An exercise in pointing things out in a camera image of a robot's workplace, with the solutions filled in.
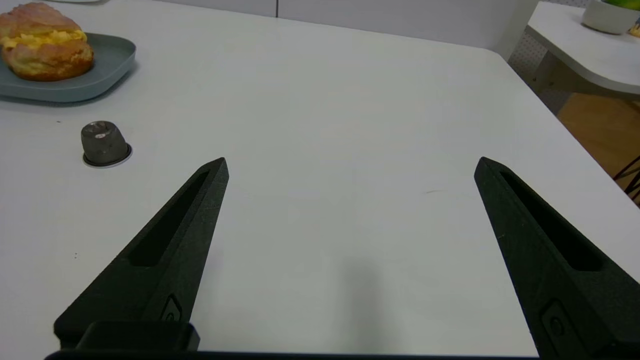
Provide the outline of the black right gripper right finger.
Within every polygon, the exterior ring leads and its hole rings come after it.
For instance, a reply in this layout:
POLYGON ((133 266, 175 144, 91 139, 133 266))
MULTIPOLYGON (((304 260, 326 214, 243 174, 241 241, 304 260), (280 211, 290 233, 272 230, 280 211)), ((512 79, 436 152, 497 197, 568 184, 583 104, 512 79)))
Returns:
POLYGON ((637 360, 638 281, 507 166, 474 180, 539 358, 637 360))

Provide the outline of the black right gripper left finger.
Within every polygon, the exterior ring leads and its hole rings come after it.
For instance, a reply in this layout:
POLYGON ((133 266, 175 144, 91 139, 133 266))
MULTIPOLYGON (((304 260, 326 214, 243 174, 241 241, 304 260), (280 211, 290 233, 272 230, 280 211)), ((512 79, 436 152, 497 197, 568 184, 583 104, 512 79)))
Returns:
POLYGON ((63 350, 187 349, 229 171, 199 167, 54 322, 63 350))

